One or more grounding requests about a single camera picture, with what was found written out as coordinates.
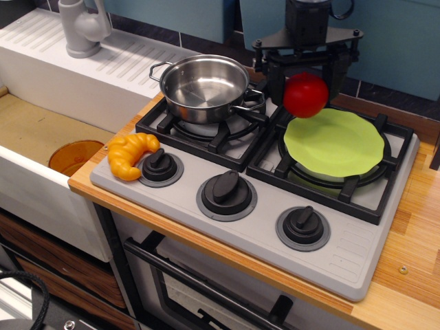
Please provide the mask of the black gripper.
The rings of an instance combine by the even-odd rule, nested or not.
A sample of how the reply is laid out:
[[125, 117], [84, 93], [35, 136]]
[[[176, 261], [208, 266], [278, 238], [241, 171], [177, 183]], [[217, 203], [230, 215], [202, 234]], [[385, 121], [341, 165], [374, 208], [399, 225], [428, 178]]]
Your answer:
[[282, 67], [323, 66], [322, 78], [332, 101], [343, 86], [351, 63], [358, 61], [359, 29], [329, 26], [329, 19], [343, 21], [355, 9], [350, 1], [345, 12], [333, 10], [332, 1], [286, 1], [285, 23], [281, 30], [256, 39], [253, 68], [267, 78], [269, 96], [282, 105], [285, 73]]

